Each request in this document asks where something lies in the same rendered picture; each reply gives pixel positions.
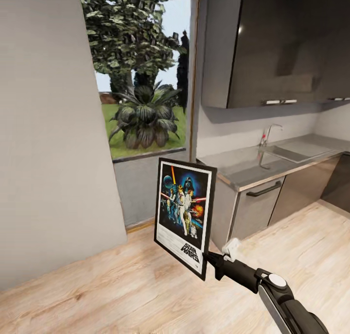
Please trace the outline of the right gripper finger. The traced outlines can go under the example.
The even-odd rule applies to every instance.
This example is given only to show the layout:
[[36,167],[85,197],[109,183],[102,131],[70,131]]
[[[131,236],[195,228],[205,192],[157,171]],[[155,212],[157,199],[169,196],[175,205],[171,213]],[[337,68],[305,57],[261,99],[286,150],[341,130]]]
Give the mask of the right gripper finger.
[[211,255],[207,255],[206,253],[202,253],[202,256],[208,261],[210,262],[211,265],[213,265],[213,267],[215,267],[216,263],[222,258],[222,256],[220,256],[218,259],[215,258],[214,256]]
[[223,255],[221,255],[221,254],[214,253],[214,252],[210,252],[210,251],[209,251],[208,255],[214,256],[214,257],[217,258],[217,259],[218,259],[220,256],[223,256]]

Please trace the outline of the poster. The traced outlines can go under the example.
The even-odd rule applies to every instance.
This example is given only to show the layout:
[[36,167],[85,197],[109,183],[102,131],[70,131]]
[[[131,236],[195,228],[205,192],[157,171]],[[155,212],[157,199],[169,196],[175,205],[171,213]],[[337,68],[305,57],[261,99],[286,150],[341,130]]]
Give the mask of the poster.
[[154,241],[206,280],[217,168],[160,157]]

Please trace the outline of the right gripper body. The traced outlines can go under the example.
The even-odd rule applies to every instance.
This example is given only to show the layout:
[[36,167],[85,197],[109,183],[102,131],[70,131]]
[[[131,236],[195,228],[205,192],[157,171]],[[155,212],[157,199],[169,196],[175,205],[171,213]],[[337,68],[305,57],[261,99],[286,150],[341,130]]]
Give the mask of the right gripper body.
[[[221,251],[220,251],[221,252]],[[225,253],[222,253],[222,258],[215,265],[215,278],[220,281],[221,278],[226,275],[238,284],[242,285],[242,275],[244,268],[247,266],[239,260],[231,262],[229,260],[224,260]]]

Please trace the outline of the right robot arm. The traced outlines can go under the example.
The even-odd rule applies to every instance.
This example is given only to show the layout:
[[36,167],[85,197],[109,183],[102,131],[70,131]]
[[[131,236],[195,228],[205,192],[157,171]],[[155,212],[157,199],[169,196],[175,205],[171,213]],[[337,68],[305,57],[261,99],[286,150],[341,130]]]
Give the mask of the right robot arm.
[[[240,246],[236,237],[227,241],[221,254],[210,252],[202,256],[215,268],[215,278],[226,275],[254,294],[259,295],[282,334],[330,334],[323,322],[295,300],[286,280],[264,269],[257,270],[237,260]],[[262,277],[266,274],[266,278]]]

